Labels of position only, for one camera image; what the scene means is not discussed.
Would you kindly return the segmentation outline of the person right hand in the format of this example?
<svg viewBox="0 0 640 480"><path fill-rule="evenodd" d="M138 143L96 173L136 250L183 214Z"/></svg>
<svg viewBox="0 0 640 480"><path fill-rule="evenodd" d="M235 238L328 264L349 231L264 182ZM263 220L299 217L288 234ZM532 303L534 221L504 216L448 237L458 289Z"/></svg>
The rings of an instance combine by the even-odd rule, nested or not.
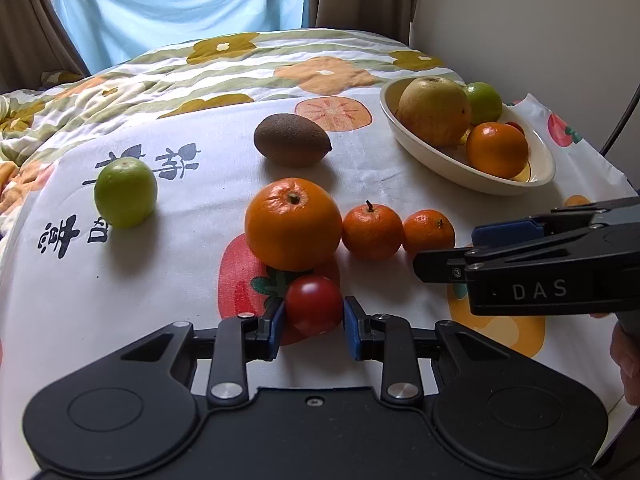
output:
<svg viewBox="0 0 640 480"><path fill-rule="evenodd" d="M611 340L610 355L620 368L620 380L628 404L640 405L640 354L639 348L617 322Z"/></svg>

